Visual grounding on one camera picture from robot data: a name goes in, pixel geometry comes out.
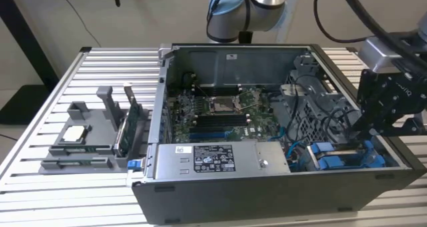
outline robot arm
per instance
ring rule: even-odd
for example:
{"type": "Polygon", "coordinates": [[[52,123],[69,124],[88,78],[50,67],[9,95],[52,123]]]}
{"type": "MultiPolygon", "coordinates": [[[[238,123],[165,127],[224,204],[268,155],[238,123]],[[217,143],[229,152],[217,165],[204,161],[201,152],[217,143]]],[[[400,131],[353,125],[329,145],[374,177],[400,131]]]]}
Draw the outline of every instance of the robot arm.
{"type": "Polygon", "coordinates": [[[214,0],[205,34],[217,43],[237,40],[241,31],[268,31],[277,23],[285,0],[214,0]]]}
{"type": "Polygon", "coordinates": [[[382,30],[358,0],[345,1],[374,34],[358,53],[370,69],[362,70],[360,75],[356,102],[361,116],[350,127],[350,137],[369,139],[370,129],[382,136],[427,135],[419,118],[427,107],[427,15],[419,23],[419,31],[398,37],[382,30]],[[384,63],[393,66],[390,72],[378,66],[384,63]],[[415,117],[408,118],[401,127],[393,127],[396,120],[409,114],[415,117]]]}

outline blue tab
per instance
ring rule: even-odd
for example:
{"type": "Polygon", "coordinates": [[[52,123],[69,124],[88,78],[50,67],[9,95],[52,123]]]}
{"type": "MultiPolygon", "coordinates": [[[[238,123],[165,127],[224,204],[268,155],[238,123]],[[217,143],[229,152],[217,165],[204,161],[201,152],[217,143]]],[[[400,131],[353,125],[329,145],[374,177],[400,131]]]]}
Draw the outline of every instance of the blue tab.
{"type": "Polygon", "coordinates": [[[126,162],[126,169],[133,170],[133,171],[140,171],[141,170],[141,160],[140,159],[133,159],[126,162]]]}

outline white label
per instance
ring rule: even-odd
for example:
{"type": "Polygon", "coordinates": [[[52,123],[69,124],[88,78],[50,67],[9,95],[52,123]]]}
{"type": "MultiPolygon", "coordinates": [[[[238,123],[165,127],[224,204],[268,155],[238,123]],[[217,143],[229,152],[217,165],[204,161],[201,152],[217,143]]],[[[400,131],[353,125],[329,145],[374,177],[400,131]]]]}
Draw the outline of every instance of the white label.
{"type": "Polygon", "coordinates": [[[176,146],[174,153],[176,154],[190,154],[192,153],[192,146],[176,146]]]}
{"type": "Polygon", "coordinates": [[[226,54],[226,60],[236,60],[237,59],[237,54],[236,53],[230,53],[230,54],[226,54]]]}

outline power supply label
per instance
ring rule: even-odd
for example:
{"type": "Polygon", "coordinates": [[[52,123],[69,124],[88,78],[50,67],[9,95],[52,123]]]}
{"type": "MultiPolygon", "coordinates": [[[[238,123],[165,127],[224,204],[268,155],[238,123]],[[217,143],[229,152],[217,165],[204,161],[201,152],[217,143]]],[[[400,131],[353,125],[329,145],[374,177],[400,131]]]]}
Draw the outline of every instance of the power supply label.
{"type": "Polygon", "coordinates": [[[236,171],[230,144],[193,146],[193,171],[196,173],[236,171]]]}

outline slotted aluminum surface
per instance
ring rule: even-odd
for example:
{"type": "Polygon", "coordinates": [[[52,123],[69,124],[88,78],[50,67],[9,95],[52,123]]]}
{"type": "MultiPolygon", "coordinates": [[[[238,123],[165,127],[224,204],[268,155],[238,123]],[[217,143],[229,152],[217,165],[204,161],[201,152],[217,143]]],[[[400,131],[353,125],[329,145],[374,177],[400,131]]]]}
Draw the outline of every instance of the slotted aluminum surface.
{"type": "MultiPolygon", "coordinates": [[[[324,48],[324,51],[357,87],[365,66],[356,55],[345,48],[324,48]]],[[[44,176],[37,171],[40,159],[46,156],[66,121],[68,104],[85,101],[90,109],[101,109],[96,89],[98,85],[112,85],[113,99],[126,108],[121,86],[130,82],[137,101],[150,109],[157,73],[154,48],[93,48],[89,53],[78,54],[0,166],[0,227],[150,226],[132,191],[125,187],[125,173],[44,176]]],[[[427,164],[427,137],[401,139],[427,164]]],[[[202,223],[200,226],[427,226],[427,176],[405,189],[381,194],[358,212],[202,223]]]]}

